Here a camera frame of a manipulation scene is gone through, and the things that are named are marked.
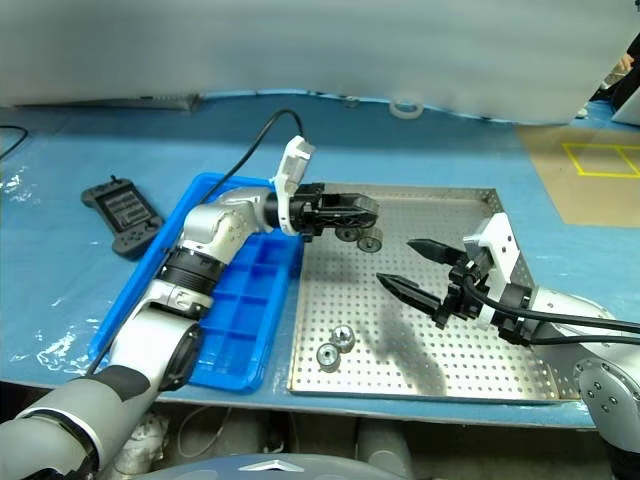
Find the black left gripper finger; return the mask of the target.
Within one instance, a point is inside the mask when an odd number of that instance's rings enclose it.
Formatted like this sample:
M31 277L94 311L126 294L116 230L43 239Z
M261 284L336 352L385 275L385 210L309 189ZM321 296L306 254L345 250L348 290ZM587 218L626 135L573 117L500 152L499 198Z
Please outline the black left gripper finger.
M358 193L323 194L320 212L328 218L373 218L379 213L379 204Z
M378 215L375 213L324 212L319 214L322 228L369 228L375 225Z

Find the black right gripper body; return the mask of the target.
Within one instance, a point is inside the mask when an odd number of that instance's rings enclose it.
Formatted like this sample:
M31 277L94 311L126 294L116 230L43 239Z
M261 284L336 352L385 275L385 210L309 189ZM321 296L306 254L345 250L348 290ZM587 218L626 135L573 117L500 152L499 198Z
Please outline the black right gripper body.
M469 279L482 294L486 294L489 291L485 285L489 267L490 262L486 258L477 263L468 256L461 256L452 264L446 296L432 315L439 329L446 327L451 316L462 320L475 320L480 316L484 304L468 292L466 284Z

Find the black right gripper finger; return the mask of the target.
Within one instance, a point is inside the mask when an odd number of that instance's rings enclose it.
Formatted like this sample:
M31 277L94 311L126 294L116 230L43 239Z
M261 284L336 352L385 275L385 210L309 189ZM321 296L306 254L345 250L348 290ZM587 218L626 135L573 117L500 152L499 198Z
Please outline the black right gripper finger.
M396 274L377 273L377 280L402 303L432 316L440 307L440 299L422 290L419 285L405 277Z
M412 239L407 245L423 258L439 264L455 266L468 262L464 251L433 239Z

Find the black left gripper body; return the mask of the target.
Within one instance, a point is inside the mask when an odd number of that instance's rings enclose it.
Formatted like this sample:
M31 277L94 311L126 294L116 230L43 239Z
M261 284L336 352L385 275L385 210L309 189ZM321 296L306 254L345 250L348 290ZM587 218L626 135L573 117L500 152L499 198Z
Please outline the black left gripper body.
M324 183L302 184L289 200L289 219L294 231L310 243L328 228L323 217Z

